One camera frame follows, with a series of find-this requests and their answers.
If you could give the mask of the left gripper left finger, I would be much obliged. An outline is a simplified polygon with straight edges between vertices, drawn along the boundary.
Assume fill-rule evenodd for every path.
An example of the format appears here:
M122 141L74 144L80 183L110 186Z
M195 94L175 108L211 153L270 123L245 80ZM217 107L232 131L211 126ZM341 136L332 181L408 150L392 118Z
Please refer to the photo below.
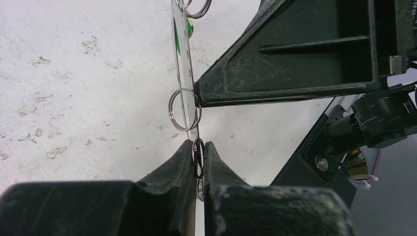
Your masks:
M0 198L3 236L192 236L196 179L186 140L138 182L27 182Z

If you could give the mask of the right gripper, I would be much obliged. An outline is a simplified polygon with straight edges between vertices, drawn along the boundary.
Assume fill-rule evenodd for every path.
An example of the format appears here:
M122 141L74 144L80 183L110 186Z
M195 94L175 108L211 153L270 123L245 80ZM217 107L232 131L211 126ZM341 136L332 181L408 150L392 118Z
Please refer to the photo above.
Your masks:
M369 0L369 87L380 87L381 79L406 73L414 48L410 0Z

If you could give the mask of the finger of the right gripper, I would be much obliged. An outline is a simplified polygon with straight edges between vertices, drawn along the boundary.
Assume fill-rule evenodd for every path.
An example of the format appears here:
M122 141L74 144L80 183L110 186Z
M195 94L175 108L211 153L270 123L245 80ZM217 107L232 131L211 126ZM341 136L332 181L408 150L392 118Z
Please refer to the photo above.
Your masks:
M200 77L203 107L301 101L379 87L372 0L278 0Z

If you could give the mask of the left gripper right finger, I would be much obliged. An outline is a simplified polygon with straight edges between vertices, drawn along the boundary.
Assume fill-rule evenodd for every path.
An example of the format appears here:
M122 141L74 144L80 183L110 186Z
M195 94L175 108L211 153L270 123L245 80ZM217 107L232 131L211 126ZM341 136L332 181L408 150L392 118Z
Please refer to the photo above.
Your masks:
M331 189L253 187L204 148L205 234L208 236L353 236L350 211Z

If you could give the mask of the large metal key ring plate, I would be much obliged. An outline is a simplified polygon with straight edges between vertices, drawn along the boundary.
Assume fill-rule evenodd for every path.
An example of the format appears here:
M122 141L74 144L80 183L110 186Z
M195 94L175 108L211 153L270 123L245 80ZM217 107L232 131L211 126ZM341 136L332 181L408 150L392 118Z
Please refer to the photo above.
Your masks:
M197 179L197 199L205 200L204 187L204 142L199 134L199 122L202 107L197 102L194 90L194 74L191 60L189 39L193 33L193 25L187 16L187 4L182 0L172 0L171 27L174 48L175 69L179 88L169 99L168 114L173 126L187 134L192 141L191 158Z

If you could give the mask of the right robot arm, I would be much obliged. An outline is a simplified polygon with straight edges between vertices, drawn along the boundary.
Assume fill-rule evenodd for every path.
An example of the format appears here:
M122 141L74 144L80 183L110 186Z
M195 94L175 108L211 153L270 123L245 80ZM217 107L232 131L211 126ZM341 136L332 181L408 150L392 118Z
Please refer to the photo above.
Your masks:
M328 136L384 148L417 131L416 85L387 84L416 60L414 0L264 0L194 89L203 107L360 94Z

